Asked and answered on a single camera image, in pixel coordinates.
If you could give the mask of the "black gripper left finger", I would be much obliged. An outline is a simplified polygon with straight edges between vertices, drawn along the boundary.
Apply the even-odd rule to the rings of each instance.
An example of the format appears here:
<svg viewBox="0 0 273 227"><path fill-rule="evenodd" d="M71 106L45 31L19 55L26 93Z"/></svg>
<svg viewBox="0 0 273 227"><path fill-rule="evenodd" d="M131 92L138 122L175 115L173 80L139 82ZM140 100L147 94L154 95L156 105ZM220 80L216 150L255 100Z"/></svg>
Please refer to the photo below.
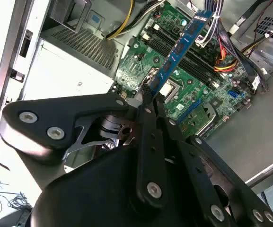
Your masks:
<svg viewBox="0 0 273 227"><path fill-rule="evenodd" d="M114 93L18 101L3 109L0 134L12 148L46 165L119 139L120 145L107 154L134 142L141 119L157 119L148 87L142 99L137 107Z"/></svg>

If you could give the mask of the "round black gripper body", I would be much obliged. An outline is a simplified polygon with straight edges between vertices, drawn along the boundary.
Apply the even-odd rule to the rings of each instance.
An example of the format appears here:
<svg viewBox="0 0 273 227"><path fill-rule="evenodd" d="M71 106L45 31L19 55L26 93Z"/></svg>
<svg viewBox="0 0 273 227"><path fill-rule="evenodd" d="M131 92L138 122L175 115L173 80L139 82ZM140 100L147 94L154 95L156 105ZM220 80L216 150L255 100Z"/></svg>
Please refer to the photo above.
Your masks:
<svg viewBox="0 0 273 227"><path fill-rule="evenodd" d="M134 142L51 182L32 227L203 227L193 147L167 118L141 119Z"/></svg>

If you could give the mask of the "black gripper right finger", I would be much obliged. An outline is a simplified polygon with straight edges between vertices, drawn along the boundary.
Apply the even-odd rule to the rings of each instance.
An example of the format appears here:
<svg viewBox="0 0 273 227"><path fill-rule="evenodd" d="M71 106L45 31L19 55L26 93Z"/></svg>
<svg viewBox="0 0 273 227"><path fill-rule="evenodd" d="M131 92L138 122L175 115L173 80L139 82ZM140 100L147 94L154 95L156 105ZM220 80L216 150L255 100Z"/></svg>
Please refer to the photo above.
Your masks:
<svg viewBox="0 0 273 227"><path fill-rule="evenodd" d="M185 138L154 99L165 157L174 162L178 201L191 227L273 227L273 211L199 136Z"/></svg>

